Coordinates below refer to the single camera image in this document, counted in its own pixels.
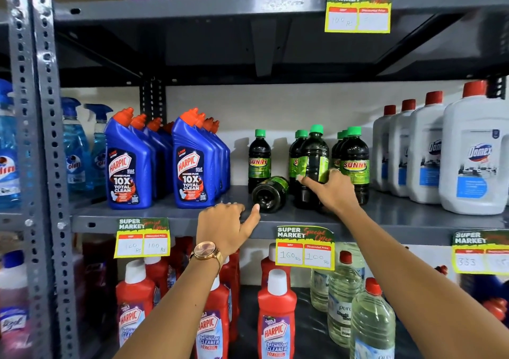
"blue cap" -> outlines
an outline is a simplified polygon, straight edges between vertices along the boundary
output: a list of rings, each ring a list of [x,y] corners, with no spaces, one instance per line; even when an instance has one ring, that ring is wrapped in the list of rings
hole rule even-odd
[[[12,92],[12,83],[10,81],[0,79],[0,103],[13,105],[14,101],[7,94]]]
[[[12,251],[3,255],[3,267],[14,268],[20,266],[25,262],[23,251]]]
[[[80,106],[81,103],[78,99],[74,98],[60,98],[62,102],[62,111],[65,117],[77,117],[76,107]]]
[[[87,104],[84,104],[83,107],[86,108],[87,110],[92,111],[96,115],[96,120],[99,120],[99,121],[105,121],[106,119],[108,119],[106,117],[106,114],[108,112],[113,112],[113,110],[105,104],[87,103]]]

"white cap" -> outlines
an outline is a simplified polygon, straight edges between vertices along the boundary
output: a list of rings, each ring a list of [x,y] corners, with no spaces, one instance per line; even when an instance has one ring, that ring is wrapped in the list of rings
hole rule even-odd
[[[130,261],[126,265],[126,283],[136,284],[147,278],[145,263],[143,260]]]
[[[273,269],[269,272],[267,290],[274,296],[283,296],[288,291],[286,272],[284,270]]]
[[[161,256],[157,256],[157,257],[145,257],[144,260],[145,260],[145,265],[152,265],[152,264],[156,264],[159,261],[161,261]]]
[[[269,260],[276,261],[276,243],[269,245]]]
[[[219,288],[220,286],[220,275],[217,275],[214,279],[214,282],[212,283],[212,288],[210,288],[210,291],[212,292],[214,289]]]

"blue bottle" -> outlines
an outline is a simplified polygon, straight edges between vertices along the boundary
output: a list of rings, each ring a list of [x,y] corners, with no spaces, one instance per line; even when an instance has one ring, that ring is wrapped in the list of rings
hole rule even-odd
[[[217,177],[216,191],[219,191],[219,194],[223,194],[226,191],[226,181],[223,182],[225,177],[225,174],[223,173],[223,168],[225,167],[225,160],[223,158],[224,154],[220,144],[215,140],[215,138],[212,137],[212,133],[210,132],[213,120],[214,118],[205,119],[199,131],[214,146],[215,149],[214,169],[216,170]]]
[[[106,197],[112,209],[145,209],[152,204],[150,150],[129,129],[134,109],[124,108],[108,121]]]
[[[172,173],[172,157],[173,145],[161,137],[157,131],[161,127],[161,118],[155,118],[147,123],[143,132],[152,140],[158,154],[161,154],[157,159],[158,179],[157,183],[165,187],[165,193],[173,191],[173,173]]]
[[[92,182],[94,188],[104,188],[104,168],[106,165],[106,137],[104,128],[106,127],[108,112],[113,110],[104,104],[84,104],[84,108],[92,111],[96,116],[94,127],[94,147],[92,149]]]
[[[182,209],[214,205],[214,147],[194,127],[198,109],[184,112],[172,128],[175,204]]]
[[[166,187],[157,184],[157,150],[152,140],[143,132],[147,115],[141,114],[134,117],[131,121],[129,129],[147,145],[150,150],[150,170],[152,171],[152,198],[162,198],[166,192]]]
[[[212,124],[212,128],[210,132],[212,133],[212,136],[218,141],[220,144],[222,150],[223,150],[223,160],[225,164],[225,168],[222,170],[224,173],[224,181],[226,181],[226,190],[230,189],[230,182],[231,182],[231,166],[230,166],[230,148],[224,143],[220,137],[217,136],[217,130],[220,127],[219,121],[214,121]]]
[[[81,103],[74,98],[62,98],[64,150],[69,191],[85,191],[94,188],[89,143],[76,113],[76,107],[79,105]]]
[[[19,171],[12,84],[0,79],[0,208],[19,206]]]

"bottle of pale green liquid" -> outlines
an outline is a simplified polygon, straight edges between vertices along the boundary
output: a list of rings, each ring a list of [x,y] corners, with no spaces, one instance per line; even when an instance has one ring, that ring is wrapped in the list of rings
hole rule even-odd
[[[311,270],[311,282],[309,285],[311,305],[321,312],[327,312],[330,272],[329,270],[322,269]]]
[[[329,275],[327,326],[329,336],[341,347],[350,346],[352,300],[362,291],[363,279],[352,266],[352,253],[340,252],[340,263]]]
[[[350,359],[394,359],[396,317],[373,278],[352,302]]]

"hand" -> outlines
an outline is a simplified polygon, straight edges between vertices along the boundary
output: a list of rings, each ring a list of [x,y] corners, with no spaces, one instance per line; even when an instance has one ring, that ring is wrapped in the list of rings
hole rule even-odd
[[[249,238],[260,221],[260,206],[251,209],[251,215],[240,224],[240,213],[245,206],[238,203],[217,204],[203,210],[198,216],[196,244],[212,241],[223,256],[232,255]]]
[[[360,208],[350,177],[342,174],[338,169],[329,170],[329,180],[325,184],[301,175],[297,176],[297,180],[310,188],[322,204],[338,217],[346,210]]]

